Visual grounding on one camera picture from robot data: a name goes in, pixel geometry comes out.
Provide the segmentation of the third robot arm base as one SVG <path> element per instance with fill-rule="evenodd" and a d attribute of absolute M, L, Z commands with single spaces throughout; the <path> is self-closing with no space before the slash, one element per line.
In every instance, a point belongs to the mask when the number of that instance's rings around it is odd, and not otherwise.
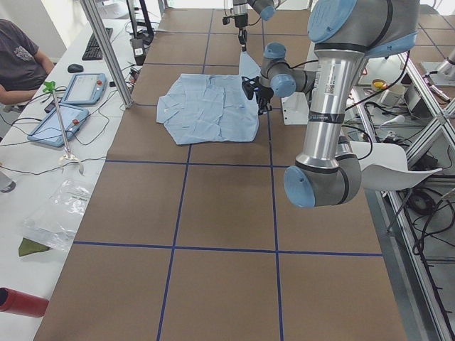
<path fill-rule="evenodd" d="M 421 62 L 425 75 L 436 86 L 454 86 L 454 50 L 442 62 Z"/>

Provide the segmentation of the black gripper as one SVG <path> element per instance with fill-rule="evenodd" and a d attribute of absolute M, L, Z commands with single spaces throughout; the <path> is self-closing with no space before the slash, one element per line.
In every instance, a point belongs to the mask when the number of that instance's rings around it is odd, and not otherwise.
<path fill-rule="evenodd" d="M 239 15 L 225 15 L 223 16 L 223 24 L 228 25 L 230 19 L 233 19 L 235 22 L 235 27 L 238 28 L 238 40 L 241 45 L 241 51 L 247 52 L 247 29 L 248 26 L 248 14 L 239 14 Z"/>
<path fill-rule="evenodd" d="M 242 76 L 242 90 L 249 100 L 256 96 L 258 104 L 258 114 L 263 115 L 272 111 L 271 99 L 274 96 L 274 91 L 270 87 L 266 87 L 260 83 L 260 76 L 248 78 Z"/>

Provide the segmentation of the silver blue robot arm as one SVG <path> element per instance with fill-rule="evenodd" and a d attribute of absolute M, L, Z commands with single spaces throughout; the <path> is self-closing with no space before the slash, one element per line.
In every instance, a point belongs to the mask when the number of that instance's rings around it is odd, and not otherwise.
<path fill-rule="evenodd" d="M 259 15 L 259 21 L 268 21 L 285 2 L 286 0 L 233 0 L 232 6 L 228 8 L 228 1 L 224 1 L 223 25 L 228 25 L 231 19 L 235 22 L 242 52 L 246 52 L 247 27 L 250 25 L 248 8 L 251 7 Z"/>
<path fill-rule="evenodd" d="M 369 59 L 414 47 L 418 19 L 418 1 L 318 1 L 308 22 L 317 69 L 292 69 L 286 48 L 270 43 L 259 76 L 243 79 L 244 93 L 257 101 L 259 113 L 269 111 L 273 97 L 311 96 L 303 150 L 284 174 L 294 205 L 340 205 L 356 196 L 360 164 L 341 130 L 348 96 Z"/>

